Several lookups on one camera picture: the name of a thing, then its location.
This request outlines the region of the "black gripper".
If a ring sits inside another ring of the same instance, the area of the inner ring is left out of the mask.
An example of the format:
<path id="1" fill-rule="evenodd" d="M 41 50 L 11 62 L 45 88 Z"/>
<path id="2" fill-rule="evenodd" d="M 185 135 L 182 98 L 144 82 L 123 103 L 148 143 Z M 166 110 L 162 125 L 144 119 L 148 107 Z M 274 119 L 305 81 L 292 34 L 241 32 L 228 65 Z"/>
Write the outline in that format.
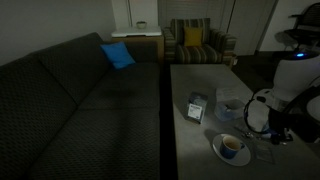
<path id="1" fill-rule="evenodd" d="M 306 115 L 287 114 L 271 109 L 268 114 L 268 123 L 271 142 L 276 145 L 293 140 L 293 137 L 288 134 L 289 130 L 307 143 L 314 143 L 319 138 L 319 124 Z"/>

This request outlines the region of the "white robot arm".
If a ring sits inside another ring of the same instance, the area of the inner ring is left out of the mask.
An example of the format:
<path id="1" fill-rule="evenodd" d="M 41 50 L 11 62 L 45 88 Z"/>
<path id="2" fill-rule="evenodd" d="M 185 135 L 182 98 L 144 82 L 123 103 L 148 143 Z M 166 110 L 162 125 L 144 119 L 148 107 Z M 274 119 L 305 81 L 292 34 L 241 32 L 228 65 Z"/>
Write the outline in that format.
<path id="1" fill-rule="evenodd" d="M 292 141 L 293 131 L 308 143 L 320 135 L 320 57 L 300 51 L 281 59 L 271 89 L 253 93 L 244 108 L 247 127 L 273 144 Z"/>

